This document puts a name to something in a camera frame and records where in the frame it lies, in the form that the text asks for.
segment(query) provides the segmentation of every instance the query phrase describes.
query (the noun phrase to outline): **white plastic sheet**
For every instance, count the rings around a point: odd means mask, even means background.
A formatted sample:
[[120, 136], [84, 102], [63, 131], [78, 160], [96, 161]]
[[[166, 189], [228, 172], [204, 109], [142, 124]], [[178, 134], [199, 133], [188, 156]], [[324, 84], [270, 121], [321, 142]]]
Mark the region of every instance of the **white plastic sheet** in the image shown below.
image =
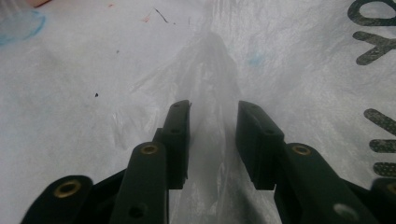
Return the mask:
[[[396, 30], [354, 23], [352, 3], [54, 0], [36, 9], [42, 30], [0, 46], [0, 223], [20, 222], [58, 178], [97, 183], [125, 168], [184, 99], [189, 179], [170, 193], [171, 223], [280, 223], [273, 192], [253, 188], [236, 151], [239, 100], [369, 188], [373, 164], [396, 159], [369, 148], [395, 136], [363, 116], [375, 108], [396, 118], [396, 50], [358, 65], [374, 46], [352, 36]], [[394, 16], [381, 3], [361, 14]]]

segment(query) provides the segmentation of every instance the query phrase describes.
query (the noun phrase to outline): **white surface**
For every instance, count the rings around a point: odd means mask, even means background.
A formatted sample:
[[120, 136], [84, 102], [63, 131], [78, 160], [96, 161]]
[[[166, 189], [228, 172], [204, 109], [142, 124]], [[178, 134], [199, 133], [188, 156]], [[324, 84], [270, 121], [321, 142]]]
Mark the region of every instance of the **white surface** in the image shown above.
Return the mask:
[[239, 100], [264, 108], [287, 142], [316, 148], [337, 174], [369, 188], [373, 164], [396, 159], [369, 148], [393, 136], [363, 116], [375, 108], [396, 118], [396, 50], [357, 65], [373, 46], [352, 35], [396, 33], [353, 23], [351, 3], [53, 0], [39, 8], [41, 32], [0, 47], [0, 223], [20, 222], [58, 178], [97, 183], [125, 168], [184, 99], [192, 102], [189, 179], [171, 191], [171, 223], [279, 222], [273, 193], [254, 190], [234, 146]]

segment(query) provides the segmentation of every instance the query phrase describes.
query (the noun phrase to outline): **black bracket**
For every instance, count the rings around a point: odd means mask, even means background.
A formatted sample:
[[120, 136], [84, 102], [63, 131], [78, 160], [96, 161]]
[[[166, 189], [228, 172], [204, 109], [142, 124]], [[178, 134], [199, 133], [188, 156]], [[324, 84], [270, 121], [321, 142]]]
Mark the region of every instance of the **black bracket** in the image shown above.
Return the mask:
[[283, 138], [259, 106], [239, 102], [236, 146], [255, 188], [276, 186], [282, 223], [395, 223], [395, 179], [360, 188], [340, 178], [312, 147]]
[[189, 101], [171, 105], [152, 142], [137, 146], [126, 170], [96, 185], [70, 175], [50, 184], [27, 211], [28, 223], [168, 223], [168, 190], [187, 178]]

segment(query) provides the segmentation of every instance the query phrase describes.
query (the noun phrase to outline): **hole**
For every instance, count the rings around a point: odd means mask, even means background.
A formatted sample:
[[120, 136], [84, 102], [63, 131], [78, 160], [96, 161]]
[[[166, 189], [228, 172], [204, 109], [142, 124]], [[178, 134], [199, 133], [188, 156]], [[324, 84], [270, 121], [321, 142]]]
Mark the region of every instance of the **hole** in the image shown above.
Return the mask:
[[76, 187], [75, 184], [67, 184], [64, 186], [61, 186], [61, 188], [59, 189], [62, 193], [67, 193], [69, 191], [72, 191], [74, 188]]
[[129, 209], [129, 216], [133, 218], [141, 218], [146, 213], [146, 206], [143, 204], [139, 204], [138, 206], [132, 206]]
[[396, 182], [387, 185], [388, 190], [393, 194], [396, 194]]
[[357, 222], [359, 221], [359, 215], [355, 211], [355, 209], [349, 207], [346, 204], [343, 203], [336, 203], [333, 207], [335, 213], [337, 213], [338, 216], [348, 220], [348, 221], [353, 221]]
[[56, 188], [53, 194], [57, 198], [67, 198], [75, 194], [77, 191], [79, 191], [80, 188], [81, 188], [81, 184], [78, 182], [78, 180], [76, 179], [69, 180], [62, 183], [62, 185]]
[[303, 156], [307, 156], [309, 154], [311, 154], [311, 149], [307, 148], [307, 147], [303, 147], [303, 146], [294, 146], [291, 148], [295, 153], [303, 155]]
[[172, 129], [171, 133], [180, 133], [180, 130], [179, 129]]
[[146, 146], [143, 147], [142, 149], [140, 149], [140, 152], [142, 152], [143, 154], [154, 154], [158, 151], [158, 148], [156, 146]]

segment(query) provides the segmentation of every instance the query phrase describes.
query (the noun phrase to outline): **brass insert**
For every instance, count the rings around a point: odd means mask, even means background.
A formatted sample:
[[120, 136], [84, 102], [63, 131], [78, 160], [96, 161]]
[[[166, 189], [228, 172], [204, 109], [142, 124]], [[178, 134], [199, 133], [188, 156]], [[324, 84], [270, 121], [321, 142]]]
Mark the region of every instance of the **brass insert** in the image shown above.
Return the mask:
[[53, 192], [53, 195], [57, 198], [67, 198], [75, 194], [79, 189], [81, 189], [81, 183], [79, 183], [78, 180], [73, 179], [58, 186], [58, 188]]
[[146, 146], [146, 147], [142, 147], [140, 149], [140, 152], [146, 155], [150, 155], [150, 154], [154, 154], [158, 151], [158, 148], [154, 145], [150, 145], [150, 146]]
[[396, 194], [396, 182], [387, 185], [388, 190], [394, 194]]
[[304, 146], [293, 146], [291, 148], [295, 153], [300, 154], [302, 156], [307, 156], [311, 154], [311, 149]]

